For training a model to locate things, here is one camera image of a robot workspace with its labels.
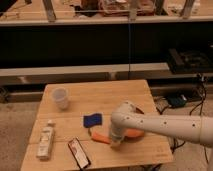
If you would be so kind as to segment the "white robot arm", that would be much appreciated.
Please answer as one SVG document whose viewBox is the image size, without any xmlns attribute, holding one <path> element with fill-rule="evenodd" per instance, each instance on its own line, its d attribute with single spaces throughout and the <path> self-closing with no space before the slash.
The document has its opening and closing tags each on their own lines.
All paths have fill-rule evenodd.
<svg viewBox="0 0 213 171">
<path fill-rule="evenodd" d="M 127 129 L 136 129 L 213 148 L 213 117 L 138 114 L 136 106 L 125 101 L 110 120 L 109 136 L 115 143 L 124 139 Z"/>
</svg>

